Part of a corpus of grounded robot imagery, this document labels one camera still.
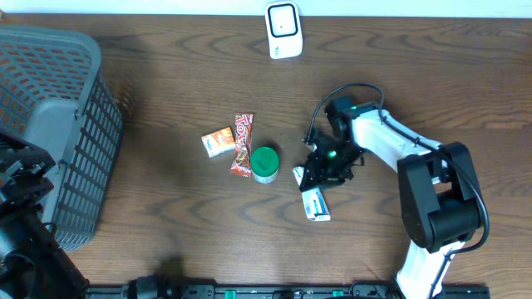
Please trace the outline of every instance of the robotic arm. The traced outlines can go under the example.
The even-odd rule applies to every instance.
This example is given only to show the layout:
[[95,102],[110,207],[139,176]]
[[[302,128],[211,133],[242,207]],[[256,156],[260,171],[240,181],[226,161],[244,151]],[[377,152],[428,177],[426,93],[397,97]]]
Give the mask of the robotic arm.
[[[401,217],[411,237],[405,264],[396,276],[396,292],[406,299],[427,299],[441,292],[441,281],[453,253],[482,224],[473,189],[479,189],[478,181],[463,144],[442,145],[428,140],[379,108],[373,102],[354,105],[348,97],[330,102],[325,113],[335,138],[321,135],[311,127],[305,142],[315,150],[308,156],[305,164],[308,171],[304,172],[300,190],[331,188],[352,179],[354,161],[361,159],[360,165],[364,165],[366,152],[375,154],[395,170]],[[449,167],[446,160],[459,165],[461,172]],[[451,187],[437,194],[434,184]]]

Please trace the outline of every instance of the white device with square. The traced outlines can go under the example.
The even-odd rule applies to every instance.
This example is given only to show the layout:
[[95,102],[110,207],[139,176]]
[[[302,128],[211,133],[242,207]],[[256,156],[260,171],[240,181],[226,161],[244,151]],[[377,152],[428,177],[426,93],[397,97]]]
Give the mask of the white device with square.
[[303,34],[298,6],[290,1],[276,2],[266,7],[269,55],[273,59],[293,57],[303,50]]

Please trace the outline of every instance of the white backdrop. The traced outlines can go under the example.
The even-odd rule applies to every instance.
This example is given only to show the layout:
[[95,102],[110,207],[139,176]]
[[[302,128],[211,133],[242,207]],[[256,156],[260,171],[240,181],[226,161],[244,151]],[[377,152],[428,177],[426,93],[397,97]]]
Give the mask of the white backdrop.
[[[264,0],[0,0],[4,12],[262,15]],[[304,16],[532,17],[532,0],[295,0]]]

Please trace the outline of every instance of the white rectangular object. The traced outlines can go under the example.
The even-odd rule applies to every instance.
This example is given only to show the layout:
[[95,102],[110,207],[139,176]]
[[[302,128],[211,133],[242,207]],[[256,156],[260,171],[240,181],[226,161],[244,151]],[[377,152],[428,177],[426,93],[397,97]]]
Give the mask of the white rectangular object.
[[270,57],[280,59],[301,54],[303,34],[298,6],[290,1],[269,4],[265,18]]
[[[303,180],[303,171],[304,167],[298,166],[293,169],[293,176],[298,182],[298,186]],[[329,214],[329,209],[325,204],[325,198],[323,197],[322,191],[319,187],[307,190],[301,193],[303,197],[303,206],[305,208],[305,213],[307,218],[310,221],[329,221],[331,220],[331,215]]]

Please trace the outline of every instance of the white container with green lid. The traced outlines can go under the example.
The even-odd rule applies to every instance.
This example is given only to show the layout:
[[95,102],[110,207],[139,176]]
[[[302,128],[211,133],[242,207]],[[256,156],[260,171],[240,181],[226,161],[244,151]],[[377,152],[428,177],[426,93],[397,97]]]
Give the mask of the white container with green lid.
[[262,184],[273,182],[279,173],[279,155],[269,147],[261,147],[251,154],[251,172]]

